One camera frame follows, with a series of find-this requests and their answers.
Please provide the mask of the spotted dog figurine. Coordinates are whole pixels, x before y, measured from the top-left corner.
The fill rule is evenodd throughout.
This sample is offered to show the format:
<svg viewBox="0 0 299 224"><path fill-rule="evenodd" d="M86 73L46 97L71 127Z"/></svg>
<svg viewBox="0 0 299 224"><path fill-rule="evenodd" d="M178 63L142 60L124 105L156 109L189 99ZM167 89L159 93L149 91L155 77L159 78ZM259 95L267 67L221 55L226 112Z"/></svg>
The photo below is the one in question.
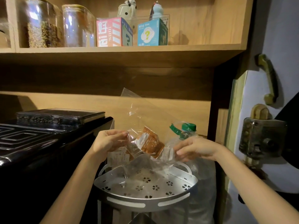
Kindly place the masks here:
<svg viewBox="0 0 299 224"><path fill-rule="evenodd" d="M135 0L126 0L124 4L118 7L118 17L122 17L133 30L133 34L137 30L137 5Z"/></svg>

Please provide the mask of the person's right forearm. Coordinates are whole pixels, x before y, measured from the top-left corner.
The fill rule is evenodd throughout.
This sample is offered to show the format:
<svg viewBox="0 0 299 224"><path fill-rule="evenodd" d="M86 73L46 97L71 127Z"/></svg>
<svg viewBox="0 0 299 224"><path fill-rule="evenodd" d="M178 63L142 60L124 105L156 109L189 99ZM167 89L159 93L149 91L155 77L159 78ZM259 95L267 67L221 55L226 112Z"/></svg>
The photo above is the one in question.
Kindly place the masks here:
<svg viewBox="0 0 299 224"><path fill-rule="evenodd" d="M258 178L230 150L216 143L215 160L259 224L299 224L299 212Z"/></svg>

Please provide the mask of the white snack packet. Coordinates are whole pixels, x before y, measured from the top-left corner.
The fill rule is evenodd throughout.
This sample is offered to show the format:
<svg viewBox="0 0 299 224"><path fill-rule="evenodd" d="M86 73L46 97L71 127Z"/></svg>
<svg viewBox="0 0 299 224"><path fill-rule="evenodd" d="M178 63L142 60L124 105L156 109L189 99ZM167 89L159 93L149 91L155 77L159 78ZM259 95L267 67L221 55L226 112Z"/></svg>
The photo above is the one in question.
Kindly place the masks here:
<svg viewBox="0 0 299 224"><path fill-rule="evenodd" d="M164 147L161 154L160 160L162 161L172 161L175 158L174 149L171 147Z"/></svg>
<svg viewBox="0 0 299 224"><path fill-rule="evenodd" d="M119 147L118 149L108 152L107 165L108 167L118 167L128 164L134 159L133 155L126 147Z"/></svg>

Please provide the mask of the orange snack packet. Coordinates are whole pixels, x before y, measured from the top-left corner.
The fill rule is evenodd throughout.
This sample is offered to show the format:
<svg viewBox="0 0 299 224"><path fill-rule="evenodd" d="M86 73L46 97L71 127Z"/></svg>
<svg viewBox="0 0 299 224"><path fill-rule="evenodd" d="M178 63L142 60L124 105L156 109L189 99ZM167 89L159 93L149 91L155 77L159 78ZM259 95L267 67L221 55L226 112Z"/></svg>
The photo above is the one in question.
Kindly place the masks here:
<svg viewBox="0 0 299 224"><path fill-rule="evenodd" d="M160 141L159 136L147 126L144 126L135 143L138 149L155 159L159 157L165 147L165 144Z"/></svg>

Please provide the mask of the large clear water bottle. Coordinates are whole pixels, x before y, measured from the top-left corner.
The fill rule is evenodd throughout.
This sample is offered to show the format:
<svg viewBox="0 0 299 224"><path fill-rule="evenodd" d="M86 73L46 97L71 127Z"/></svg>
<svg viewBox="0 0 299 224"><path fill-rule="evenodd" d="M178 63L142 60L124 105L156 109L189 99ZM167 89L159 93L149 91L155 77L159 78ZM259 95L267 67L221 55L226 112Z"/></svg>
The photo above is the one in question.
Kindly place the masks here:
<svg viewBox="0 0 299 224"><path fill-rule="evenodd" d="M216 202L215 162L191 154L187 165L192 175L198 179L196 190L189 199L169 210L154 212L157 224L215 224L213 213Z"/></svg>

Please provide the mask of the metal door lock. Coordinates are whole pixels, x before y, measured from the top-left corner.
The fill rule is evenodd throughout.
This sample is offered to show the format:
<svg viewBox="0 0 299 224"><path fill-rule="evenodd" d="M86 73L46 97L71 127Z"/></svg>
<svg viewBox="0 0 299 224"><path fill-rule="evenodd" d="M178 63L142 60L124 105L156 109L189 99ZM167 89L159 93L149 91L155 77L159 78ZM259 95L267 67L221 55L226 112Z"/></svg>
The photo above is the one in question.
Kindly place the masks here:
<svg viewBox="0 0 299 224"><path fill-rule="evenodd" d="M287 122L269 117L267 106L256 104L250 117L243 121L239 151L245 155L244 163L250 168L260 168L261 160L282 155Z"/></svg>

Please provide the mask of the person's right hand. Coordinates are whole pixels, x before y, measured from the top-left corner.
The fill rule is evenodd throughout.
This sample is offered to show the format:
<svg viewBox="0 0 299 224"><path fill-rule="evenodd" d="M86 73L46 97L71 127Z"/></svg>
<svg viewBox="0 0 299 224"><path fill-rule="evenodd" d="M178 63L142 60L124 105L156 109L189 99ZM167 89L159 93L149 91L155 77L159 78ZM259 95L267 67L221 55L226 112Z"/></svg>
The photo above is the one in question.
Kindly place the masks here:
<svg viewBox="0 0 299 224"><path fill-rule="evenodd" d="M199 154L199 158L203 159L217 161L223 151L226 151L225 146L200 136L192 136L183 141L198 141L199 144L196 152Z"/></svg>

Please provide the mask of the person's left forearm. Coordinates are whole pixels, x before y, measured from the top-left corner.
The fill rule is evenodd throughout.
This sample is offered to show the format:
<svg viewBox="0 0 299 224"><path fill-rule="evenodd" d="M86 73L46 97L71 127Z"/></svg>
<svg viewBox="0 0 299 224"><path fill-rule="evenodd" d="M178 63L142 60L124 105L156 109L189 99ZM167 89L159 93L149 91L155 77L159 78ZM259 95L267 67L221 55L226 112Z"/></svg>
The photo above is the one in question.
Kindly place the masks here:
<svg viewBox="0 0 299 224"><path fill-rule="evenodd" d="M106 158L106 151L91 148L39 224L79 224L97 170Z"/></svg>

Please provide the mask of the blue penguin figurine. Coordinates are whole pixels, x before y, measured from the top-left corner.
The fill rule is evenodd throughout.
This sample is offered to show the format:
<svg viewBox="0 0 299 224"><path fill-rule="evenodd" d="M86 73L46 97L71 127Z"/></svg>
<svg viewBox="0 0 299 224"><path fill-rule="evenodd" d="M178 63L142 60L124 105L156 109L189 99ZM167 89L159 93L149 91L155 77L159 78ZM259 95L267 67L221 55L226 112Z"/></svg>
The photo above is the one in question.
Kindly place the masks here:
<svg viewBox="0 0 299 224"><path fill-rule="evenodd" d="M151 21L153 19L161 18L163 14L163 7L159 4L158 1L156 1L151 8L149 20Z"/></svg>

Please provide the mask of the clear plastic bag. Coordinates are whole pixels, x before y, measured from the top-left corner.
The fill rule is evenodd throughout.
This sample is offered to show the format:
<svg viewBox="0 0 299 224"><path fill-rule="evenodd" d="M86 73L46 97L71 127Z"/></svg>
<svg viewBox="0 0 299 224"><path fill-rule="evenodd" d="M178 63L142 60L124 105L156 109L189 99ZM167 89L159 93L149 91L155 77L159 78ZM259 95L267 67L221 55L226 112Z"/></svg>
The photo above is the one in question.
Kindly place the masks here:
<svg viewBox="0 0 299 224"><path fill-rule="evenodd" d="M125 178L139 169L148 169L166 177L178 161L174 146L195 136L196 124L177 120L126 88L119 100L122 111L119 123L127 132L127 142L108 152L108 167L122 166Z"/></svg>

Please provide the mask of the door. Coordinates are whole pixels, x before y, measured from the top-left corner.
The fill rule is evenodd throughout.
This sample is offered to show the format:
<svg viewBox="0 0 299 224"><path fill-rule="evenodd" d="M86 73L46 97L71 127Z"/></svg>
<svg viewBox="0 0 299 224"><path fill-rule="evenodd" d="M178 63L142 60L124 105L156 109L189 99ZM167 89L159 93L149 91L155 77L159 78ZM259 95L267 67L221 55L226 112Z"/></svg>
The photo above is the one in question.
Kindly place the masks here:
<svg viewBox="0 0 299 224"><path fill-rule="evenodd" d="M226 147L299 211L299 0L254 0Z"/></svg>

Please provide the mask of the glass jar with grains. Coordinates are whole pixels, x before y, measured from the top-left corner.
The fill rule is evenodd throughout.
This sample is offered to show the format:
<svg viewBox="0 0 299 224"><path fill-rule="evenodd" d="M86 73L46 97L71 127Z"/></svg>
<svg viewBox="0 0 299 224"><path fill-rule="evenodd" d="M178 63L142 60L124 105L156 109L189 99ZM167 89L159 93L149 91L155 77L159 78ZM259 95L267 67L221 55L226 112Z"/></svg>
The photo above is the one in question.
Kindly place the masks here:
<svg viewBox="0 0 299 224"><path fill-rule="evenodd" d="M48 0L24 0L30 48L63 46L62 13Z"/></svg>

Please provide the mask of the wooden shelf unit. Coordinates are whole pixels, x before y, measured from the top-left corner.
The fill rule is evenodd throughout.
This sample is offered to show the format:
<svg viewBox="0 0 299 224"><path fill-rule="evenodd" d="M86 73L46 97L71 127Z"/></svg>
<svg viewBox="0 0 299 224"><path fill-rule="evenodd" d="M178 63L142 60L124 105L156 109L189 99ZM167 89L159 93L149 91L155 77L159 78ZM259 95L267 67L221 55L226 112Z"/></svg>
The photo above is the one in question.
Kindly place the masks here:
<svg viewBox="0 0 299 224"><path fill-rule="evenodd" d="M246 50L254 0L159 0L170 45L29 48L24 0L5 0L12 48L0 49L0 121L17 111L105 111L123 128L123 88L215 140L224 128L233 74ZM155 0L136 0L140 17Z"/></svg>

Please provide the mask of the pink striped box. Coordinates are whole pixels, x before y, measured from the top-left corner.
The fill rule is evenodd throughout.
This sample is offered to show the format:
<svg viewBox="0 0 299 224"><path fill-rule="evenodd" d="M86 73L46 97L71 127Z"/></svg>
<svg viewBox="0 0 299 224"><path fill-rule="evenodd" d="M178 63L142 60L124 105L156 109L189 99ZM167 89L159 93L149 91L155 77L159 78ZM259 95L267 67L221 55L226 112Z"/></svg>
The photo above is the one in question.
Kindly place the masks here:
<svg viewBox="0 0 299 224"><path fill-rule="evenodd" d="M122 17L97 18L97 47L133 46L133 30Z"/></svg>

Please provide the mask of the blue box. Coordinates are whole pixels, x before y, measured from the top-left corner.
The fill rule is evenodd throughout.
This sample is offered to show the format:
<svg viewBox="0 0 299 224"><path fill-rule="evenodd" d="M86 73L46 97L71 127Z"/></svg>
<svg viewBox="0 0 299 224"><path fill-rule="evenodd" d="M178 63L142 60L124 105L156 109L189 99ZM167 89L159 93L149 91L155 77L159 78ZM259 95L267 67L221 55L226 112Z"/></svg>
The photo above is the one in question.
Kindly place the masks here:
<svg viewBox="0 0 299 224"><path fill-rule="evenodd" d="M161 18L141 23L137 28L137 46L166 46L168 32L168 27Z"/></svg>

